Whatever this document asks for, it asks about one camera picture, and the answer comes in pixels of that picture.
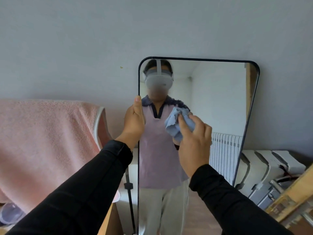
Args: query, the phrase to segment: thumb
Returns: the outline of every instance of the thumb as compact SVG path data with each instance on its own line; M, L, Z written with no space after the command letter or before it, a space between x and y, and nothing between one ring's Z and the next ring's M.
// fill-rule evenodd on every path
M141 103L141 97L140 96L135 97L133 107L134 107L135 114L142 115L142 103Z
M181 114L178 116L178 123L180 127L180 132L182 133L183 137L187 136L188 134L191 134L191 131L188 125L186 124L184 117Z

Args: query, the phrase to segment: mirror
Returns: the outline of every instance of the mirror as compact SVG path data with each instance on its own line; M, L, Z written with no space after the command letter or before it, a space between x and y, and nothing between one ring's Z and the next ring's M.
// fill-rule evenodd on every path
M259 71L256 63L150 57L139 66L139 235L220 234L178 158L175 110L212 126L209 164L233 184Z

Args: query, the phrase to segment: blue cloth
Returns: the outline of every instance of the blue cloth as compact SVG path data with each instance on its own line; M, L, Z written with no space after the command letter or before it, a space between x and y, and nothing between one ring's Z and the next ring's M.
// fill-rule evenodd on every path
M182 114L191 132L195 129L195 123L189 118L189 109L174 107L170 116L165 120L165 129L176 141L182 141L182 133L178 124L178 115Z

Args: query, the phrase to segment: wooden floor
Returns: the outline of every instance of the wooden floor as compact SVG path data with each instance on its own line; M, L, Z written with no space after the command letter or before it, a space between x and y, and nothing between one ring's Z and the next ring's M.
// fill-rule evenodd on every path
M189 190L189 205L183 235L220 235L221 227L197 192Z

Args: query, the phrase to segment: pink towel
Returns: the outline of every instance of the pink towel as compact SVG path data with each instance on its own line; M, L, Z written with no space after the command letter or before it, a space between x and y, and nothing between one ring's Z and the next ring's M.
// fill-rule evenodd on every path
M0 202L30 212L111 139L103 107L0 100Z

